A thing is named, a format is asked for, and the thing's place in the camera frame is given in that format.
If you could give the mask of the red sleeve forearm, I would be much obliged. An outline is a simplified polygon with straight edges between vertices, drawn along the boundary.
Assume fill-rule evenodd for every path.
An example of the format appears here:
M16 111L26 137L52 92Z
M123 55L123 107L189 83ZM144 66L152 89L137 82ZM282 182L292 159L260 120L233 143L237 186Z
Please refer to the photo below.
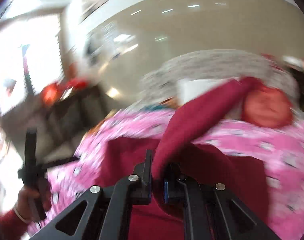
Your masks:
M29 221L21 218L15 208L0 215L0 239L21 239L29 226Z

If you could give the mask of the person's left hand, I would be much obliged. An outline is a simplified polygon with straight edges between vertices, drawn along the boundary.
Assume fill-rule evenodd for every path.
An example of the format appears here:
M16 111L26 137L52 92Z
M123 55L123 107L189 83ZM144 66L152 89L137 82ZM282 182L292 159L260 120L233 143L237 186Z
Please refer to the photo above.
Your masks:
M40 198L40 193L30 187L23 186L19 191L15 209L24 220L32 221L35 219L35 215L32 213L31 201L38 198ZM47 185L41 199L44 211L49 211L51 208L50 185Z

